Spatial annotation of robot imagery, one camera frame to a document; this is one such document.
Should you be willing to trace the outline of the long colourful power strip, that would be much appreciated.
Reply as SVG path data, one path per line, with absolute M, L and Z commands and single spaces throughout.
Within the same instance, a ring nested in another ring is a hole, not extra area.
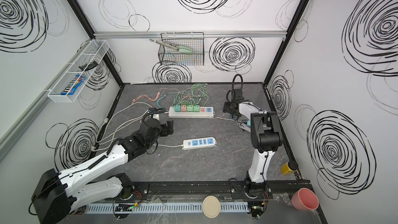
M 215 111 L 213 107 L 201 106 L 201 111 L 199 113 L 195 112 L 175 112 L 174 106 L 169 109 L 170 118 L 192 118 L 192 119 L 211 119 L 214 118 Z

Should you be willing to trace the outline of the teal plug adapter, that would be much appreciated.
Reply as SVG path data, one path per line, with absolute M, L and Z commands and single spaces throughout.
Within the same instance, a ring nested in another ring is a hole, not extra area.
M 175 105 L 175 106 L 174 106 L 174 111 L 175 111 L 175 112 L 181 112 L 180 105 Z

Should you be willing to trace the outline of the short blue power strip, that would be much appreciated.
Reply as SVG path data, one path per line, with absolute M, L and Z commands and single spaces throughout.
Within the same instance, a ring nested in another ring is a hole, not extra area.
M 217 141 L 214 137 L 195 138 L 195 139 L 183 140 L 182 149 L 192 150 L 192 149 L 214 147 L 216 145 Z

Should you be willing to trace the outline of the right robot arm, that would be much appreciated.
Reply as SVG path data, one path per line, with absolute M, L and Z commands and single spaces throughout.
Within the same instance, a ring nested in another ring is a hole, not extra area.
M 266 185 L 272 157 L 284 142 L 278 114 L 244 100 L 241 89 L 227 92 L 223 112 L 238 118 L 244 116 L 250 121 L 250 139 L 255 151 L 245 179 L 245 193 L 253 198 L 252 192 L 260 190 L 260 185 Z

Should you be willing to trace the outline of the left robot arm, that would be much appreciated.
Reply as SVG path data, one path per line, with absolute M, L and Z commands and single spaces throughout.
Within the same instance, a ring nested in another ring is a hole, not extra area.
M 132 186 L 126 175 L 112 176 L 97 183 L 93 179 L 145 154 L 158 138 L 174 133 L 174 122 L 162 124 L 155 118 L 141 123 L 130 136 L 118 139 L 104 153 L 77 166 L 44 172 L 34 190 L 30 207 L 41 224 L 56 224 L 69 213 L 90 203 L 114 198 Z

